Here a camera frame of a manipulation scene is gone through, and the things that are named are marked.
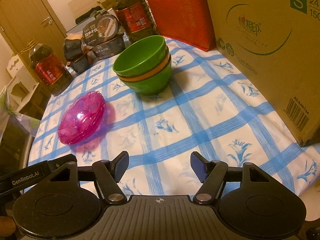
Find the person's left hand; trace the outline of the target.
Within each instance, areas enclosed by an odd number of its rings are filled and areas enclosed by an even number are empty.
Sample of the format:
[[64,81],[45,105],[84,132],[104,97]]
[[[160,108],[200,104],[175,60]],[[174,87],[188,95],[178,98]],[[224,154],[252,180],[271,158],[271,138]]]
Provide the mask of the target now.
[[16,231],[16,224],[11,217],[0,217],[0,236],[9,237]]

